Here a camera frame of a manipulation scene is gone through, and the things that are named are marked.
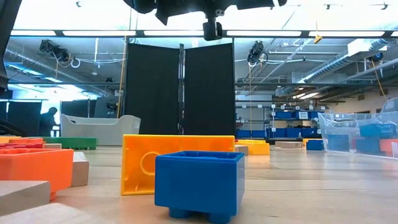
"mounted camera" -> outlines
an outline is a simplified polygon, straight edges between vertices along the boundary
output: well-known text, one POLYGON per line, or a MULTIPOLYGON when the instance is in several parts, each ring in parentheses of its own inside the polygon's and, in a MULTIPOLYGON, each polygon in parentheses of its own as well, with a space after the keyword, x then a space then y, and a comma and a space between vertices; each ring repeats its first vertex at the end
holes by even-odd
MULTIPOLYGON (((167 25, 170 16, 201 11, 206 14, 208 22, 203 24, 205 40, 218 40, 223 37, 223 28, 216 22, 218 16, 223 16, 225 10, 236 5, 240 9, 257 7, 275 7, 273 0, 124 0, 139 13, 146 14, 157 9, 156 17, 167 25)), ((287 0, 278 0, 279 6, 284 6, 287 0)))

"wooden block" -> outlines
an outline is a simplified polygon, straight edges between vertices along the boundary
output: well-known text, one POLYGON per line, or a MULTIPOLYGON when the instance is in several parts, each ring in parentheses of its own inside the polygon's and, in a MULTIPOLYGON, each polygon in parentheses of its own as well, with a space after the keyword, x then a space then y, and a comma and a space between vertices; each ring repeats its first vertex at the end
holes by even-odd
POLYGON ((303 147, 303 142, 280 142, 280 147, 287 149, 301 148, 303 147))
POLYGON ((85 186, 88 183, 89 162, 84 152, 73 153, 72 184, 71 187, 85 186))
POLYGON ((0 216, 48 204, 50 193, 47 181, 0 180, 0 216))
POLYGON ((249 148, 247 146, 235 145, 235 152, 243 152, 247 156, 249 155, 249 148))
POLYGON ((45 143, 43 144, 44 149, 61 149, 62 144, 60 143, 45 143))
POLYGON ((107 221, 100 217, 94 217, 60 203, 51 203, 0 217, 0 223, 110 224, 115 222, 107 221))

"clear plastic bin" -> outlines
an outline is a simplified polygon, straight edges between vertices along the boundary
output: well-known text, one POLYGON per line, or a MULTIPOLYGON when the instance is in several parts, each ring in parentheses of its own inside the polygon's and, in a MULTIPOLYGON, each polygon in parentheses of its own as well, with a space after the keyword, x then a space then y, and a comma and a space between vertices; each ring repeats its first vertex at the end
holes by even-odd
POLYGON ((342 151, 398 158, 398 98, 379 114, 319 113, 326 151, 342 151))

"person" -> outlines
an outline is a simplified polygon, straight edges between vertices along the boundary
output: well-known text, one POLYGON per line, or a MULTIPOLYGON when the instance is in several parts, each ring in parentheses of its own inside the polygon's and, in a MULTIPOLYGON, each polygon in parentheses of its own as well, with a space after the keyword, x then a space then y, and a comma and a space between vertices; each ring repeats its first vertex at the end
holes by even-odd
POLYGON ((50 137, 53 126, 57 126, 54 115, 58 112, 55 107, 51 107, 49 112, 40 115, 39 136, 50 137))

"green toy block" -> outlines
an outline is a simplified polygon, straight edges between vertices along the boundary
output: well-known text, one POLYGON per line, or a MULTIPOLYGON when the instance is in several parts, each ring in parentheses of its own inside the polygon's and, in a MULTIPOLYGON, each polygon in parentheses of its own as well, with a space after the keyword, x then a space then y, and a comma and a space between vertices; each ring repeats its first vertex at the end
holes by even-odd
POLYGON ((46 143, 59 143, 63 149, 96 149, 98 140, 96 138, 48 138, 44 137, 46 143))

